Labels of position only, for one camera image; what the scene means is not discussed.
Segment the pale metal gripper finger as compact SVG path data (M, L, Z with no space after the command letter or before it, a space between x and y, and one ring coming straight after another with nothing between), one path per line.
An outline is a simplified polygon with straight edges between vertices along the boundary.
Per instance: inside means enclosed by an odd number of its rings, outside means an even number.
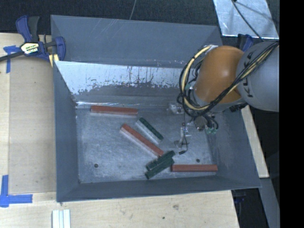
M180 128L179 139L174 141L174 144L177 148L187 148L190 144L191 134L189 133L186 127Z
M169 111L172 114L183 114L183 107L178 103L169 103Z

